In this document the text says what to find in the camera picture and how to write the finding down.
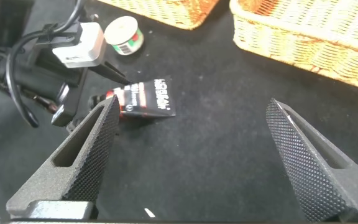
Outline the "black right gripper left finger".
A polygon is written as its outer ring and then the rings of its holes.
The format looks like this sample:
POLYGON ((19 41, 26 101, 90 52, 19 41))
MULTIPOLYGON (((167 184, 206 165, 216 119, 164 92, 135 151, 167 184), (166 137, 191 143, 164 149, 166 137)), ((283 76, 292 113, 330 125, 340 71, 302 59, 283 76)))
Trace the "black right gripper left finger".
POLYGON ((113 96, 97 104, 51 156, 7 201, 12 217, 36 200, 95 202, 119 124, 113 96))

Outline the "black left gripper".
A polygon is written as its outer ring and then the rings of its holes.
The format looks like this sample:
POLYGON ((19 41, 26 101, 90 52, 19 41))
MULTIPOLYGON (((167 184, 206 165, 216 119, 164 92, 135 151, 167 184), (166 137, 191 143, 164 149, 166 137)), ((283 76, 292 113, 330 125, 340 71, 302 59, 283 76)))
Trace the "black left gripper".
MULTIPOLYGON (((31 51, 27 66, 35 77, 31 87, 35 92, 52 101, 48 109, 53 113, 54 126, 67 126, 75 117, 80 102, 88 70, 86 68, 66 68, 52 53, 50 48, 37 48, 31 51)), ((91 71, 122 85, 130 84, 126 76, 108 61, 90 67, 91 71)))

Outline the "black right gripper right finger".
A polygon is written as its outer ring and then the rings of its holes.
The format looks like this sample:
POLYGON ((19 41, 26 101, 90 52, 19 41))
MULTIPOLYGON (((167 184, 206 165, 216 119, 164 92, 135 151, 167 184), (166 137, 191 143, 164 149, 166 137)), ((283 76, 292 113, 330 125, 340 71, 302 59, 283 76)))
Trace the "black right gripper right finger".
POLYGON ((306 219, 358 222, 358 165, 274 98, 266 121, 306 219))

